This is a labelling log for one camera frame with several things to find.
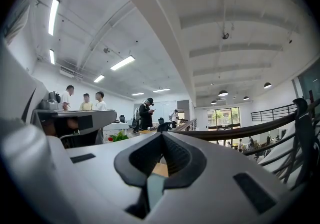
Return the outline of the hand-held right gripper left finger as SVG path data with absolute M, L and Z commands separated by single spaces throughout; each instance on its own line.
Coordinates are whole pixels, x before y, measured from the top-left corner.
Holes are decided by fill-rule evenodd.
M 78 224 L 161 224 L 151 208 L 150 176 L 162 153 L 162 134 L 150 133 L 121 142 L 69 149 L 73 206 Z

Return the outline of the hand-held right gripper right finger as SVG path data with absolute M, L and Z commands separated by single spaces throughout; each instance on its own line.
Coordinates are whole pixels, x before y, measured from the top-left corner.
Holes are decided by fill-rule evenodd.
M 206 167 L 188 188 L 165 190 L 145 223 L 272 224 L 297 197 L 275 175 L 235 150 L 169 135 L 198 148 Z

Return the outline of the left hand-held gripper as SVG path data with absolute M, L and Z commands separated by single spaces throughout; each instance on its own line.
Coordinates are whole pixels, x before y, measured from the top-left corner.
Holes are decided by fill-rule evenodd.
M 93 146 L 99 130 L 117 118 L 114 110 L 62 111 L 45 85 L 33 78 L 0 42 L 0 119 L 33 124 L 66 149 Z

